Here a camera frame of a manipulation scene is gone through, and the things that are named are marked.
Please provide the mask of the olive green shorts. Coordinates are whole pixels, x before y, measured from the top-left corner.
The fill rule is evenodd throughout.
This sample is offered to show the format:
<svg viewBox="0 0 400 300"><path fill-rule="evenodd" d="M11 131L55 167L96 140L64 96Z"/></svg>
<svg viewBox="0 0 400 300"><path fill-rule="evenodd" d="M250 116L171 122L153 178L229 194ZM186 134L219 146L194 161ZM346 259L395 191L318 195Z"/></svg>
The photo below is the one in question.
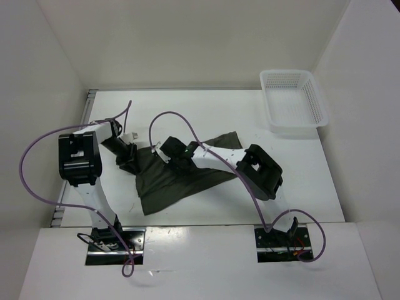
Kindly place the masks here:
<svg viewBox="0 0 400 300"><path fill-rule="evenodd" d="M236 178L233 173L214 169L195 169L187 175L178 175L154 156L149 147L139 149L137 155L140 172L136 175L136 191L145 216Z"/></svg>

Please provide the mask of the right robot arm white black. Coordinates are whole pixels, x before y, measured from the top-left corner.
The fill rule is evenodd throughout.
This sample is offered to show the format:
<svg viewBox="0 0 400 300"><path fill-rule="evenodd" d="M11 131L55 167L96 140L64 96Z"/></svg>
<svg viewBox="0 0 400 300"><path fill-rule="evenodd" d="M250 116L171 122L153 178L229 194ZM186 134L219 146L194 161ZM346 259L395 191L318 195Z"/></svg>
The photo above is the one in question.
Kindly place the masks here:
<svg viewBox="0 0 400 300"><path fill-rule="evenodd" d="M188 145L175 137L157 143L155 152L165 165L178 174L190 174L201 169L225 171L236 175L267 209L272 224L267 227L275 241L287 246L296 238L298 220L289 211L283 193L283 170L260 146L227 149L203 143Z"/></svg>

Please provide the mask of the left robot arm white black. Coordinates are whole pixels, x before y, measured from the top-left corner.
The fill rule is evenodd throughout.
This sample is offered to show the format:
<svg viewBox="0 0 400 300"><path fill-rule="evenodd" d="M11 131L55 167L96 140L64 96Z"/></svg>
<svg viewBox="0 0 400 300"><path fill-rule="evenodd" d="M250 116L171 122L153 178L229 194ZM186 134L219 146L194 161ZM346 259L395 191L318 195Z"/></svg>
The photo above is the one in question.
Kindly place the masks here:
<svg viewBox="0 0 400 300"><path fill-rule="evenodd" d="M119 169L136 175L140 172L138 147L133 138L122 138L123 126L115 119L92 124L58 137L59 173L80 194L90 211L94 247L100 251L122 248L125 235L117 214L111 209L103 187L100 145L116 157Z"/></svg>

